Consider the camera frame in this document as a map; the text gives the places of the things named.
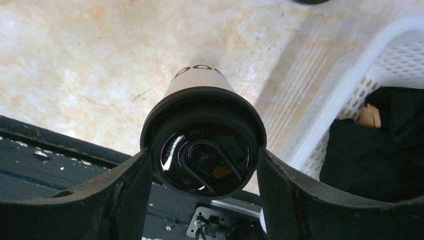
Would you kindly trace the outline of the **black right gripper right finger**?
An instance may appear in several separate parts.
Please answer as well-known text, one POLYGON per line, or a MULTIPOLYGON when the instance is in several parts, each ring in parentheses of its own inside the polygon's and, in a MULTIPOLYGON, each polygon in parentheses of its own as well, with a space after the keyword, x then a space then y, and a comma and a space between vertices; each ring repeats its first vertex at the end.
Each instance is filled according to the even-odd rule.
POLYGON ((270 240, 421 240, 424 199, 388 203, 328 186, 258 150, 257 179, 270 240))

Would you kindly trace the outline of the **white paper cup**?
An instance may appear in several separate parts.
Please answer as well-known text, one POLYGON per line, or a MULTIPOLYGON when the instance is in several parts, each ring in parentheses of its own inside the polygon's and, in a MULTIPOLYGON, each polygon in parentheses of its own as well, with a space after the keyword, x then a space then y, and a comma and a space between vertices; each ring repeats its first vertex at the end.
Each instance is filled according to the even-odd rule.
POLYGON ((164 97, 194 87, 216 87, 235 92, 218 69, 205 64, 196 64, 181 69, 172 78, 164 97))

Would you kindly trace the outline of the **black plastic cup lid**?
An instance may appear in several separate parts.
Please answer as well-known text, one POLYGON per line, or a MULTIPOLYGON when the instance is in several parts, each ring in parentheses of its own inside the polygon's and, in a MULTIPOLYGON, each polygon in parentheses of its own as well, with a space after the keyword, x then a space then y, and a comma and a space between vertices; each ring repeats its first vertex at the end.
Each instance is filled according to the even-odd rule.
POLYGON ((164 97, 140 135, 154 176, 166 187, 200 199, 241 191, 267 145, 264 123, 240 95, 223 88, 189 87, 164 97))

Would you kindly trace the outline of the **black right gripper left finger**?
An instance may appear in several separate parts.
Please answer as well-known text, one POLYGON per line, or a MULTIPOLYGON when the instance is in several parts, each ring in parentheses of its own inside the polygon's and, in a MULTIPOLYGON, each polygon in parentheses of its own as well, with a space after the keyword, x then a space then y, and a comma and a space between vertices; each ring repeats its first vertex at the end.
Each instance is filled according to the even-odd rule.
POLYGON ((148 148, 52 197, 0 204, 3 240, 140 240, 153 167, 148 148))

